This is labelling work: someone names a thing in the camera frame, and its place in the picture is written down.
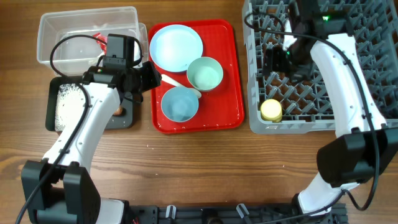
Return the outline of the orange carrot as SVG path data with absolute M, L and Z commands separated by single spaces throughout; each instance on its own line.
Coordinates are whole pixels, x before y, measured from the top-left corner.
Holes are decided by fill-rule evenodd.
M 113 116 L 122 116 L 124 114 L 124 108 L 119 106 L 117 110 L 113 113 Z

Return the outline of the small light blue plate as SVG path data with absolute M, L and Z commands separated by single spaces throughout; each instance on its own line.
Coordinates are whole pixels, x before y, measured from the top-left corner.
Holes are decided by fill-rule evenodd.
M 173 87 L 165 92 L 161 100 L 161 110 L 165 117 L 176 123 L 192 119 L 199 108 L 199 100 L 194 92 L 186 87 Z

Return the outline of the large light blue plate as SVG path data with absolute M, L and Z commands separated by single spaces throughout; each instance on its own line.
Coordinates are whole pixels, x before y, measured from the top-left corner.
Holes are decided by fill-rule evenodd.
M 172 24 L 158 30 L 150 41 L 152 61 L 168 72 L 184 72 L 203 55 L 203 42 L 191 27 Z

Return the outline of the red snack wrapper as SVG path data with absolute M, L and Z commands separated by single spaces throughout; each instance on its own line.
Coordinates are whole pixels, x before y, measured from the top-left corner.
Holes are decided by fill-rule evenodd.
M 100 48 L 103 51 L 103 55 L 106 54 L 107 37 L 101 34 L 100 32 L 94 34 L 93 37 L 98 39 L 96 42 L 100 45 Z

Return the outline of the yellow plastic cup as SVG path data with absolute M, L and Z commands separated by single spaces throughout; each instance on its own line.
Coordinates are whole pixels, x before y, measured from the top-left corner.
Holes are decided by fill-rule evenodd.
M 282 120 L 282 106 L 275 99 L 268 99 L 260 106 L 261 118 L 265 121 L 278 123 Z

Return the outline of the light green bowl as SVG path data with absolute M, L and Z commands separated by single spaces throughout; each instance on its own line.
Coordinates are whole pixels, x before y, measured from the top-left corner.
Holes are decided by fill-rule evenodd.
M 187 68 L 189 83 L 199 91 L 215 89 L 222 82 L 223 77 L 223 67 L 211 57 L 195 59 Z

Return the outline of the white rice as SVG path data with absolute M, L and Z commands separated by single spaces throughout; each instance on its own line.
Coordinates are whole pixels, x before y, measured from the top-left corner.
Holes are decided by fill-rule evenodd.
M 85 105 L 82 90 L 72 84 L 62 84 L 59 87 L 55 107 L 55 131 L 61 132 L 72 121 L 78 121 Z

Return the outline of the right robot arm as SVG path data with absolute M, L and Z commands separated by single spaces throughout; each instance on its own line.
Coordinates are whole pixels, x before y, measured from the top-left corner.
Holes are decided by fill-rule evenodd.
M 317 66 L 335 119 L 336 139 L 317 153 L 318 174 L 297 195 L 302 213 L 324 215 L 365 182 L 378 184 L 397 152 L 397 130 L 379 112 L 360 67 L 353 26 L 344 11 L 322 12 L 316 1 L 292 1 L 281 27 L 281 47 L 266 65 L 291 79 Z

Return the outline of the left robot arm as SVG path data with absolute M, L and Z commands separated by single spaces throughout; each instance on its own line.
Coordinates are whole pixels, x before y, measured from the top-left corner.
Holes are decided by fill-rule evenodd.
M 137 38 L 110 34 L 106 53 L 80 80 L 59 75 L 83 93 L 80 118 L 65 127 L 42 160 L 27 161 L 21 171 L 25 195 L 16 222 L 28 214 L 31 223 L 136 223 L 127 200 L 103 198 L 90 167 L 104 129 L 125 99 L 141 96 L 161 83 L 152 62 L 134 58 Z

